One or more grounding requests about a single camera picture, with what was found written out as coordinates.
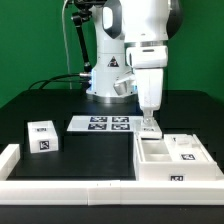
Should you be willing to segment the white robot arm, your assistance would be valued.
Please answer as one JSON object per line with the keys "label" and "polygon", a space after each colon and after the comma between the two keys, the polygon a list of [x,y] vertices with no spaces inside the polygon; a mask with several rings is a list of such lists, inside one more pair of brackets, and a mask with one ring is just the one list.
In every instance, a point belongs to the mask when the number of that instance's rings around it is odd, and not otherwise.
{"label": "white robot arm", "polygon": [[78,35],[89,20],[96,29],[94,66],[86,47],[81,47],[85,71],[91,74],[87,96],[112,103],[136,94],[143,123],[149,124],[161,105],[167,41],[183,21],[180,0],[74,0],[74,5]]}

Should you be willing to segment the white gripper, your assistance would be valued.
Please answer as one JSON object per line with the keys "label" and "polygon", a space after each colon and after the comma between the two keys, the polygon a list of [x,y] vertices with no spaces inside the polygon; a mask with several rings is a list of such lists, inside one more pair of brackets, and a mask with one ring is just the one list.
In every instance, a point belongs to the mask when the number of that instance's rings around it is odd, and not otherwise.
{"label": "white gripper", "polygon": [[161,105],[163,73],[168,64],[168,48],[164,45],[129,47],[126,50],[126,61],[135,75],[139,105],[143,111],[143,123],[153,123],[153,113]]}

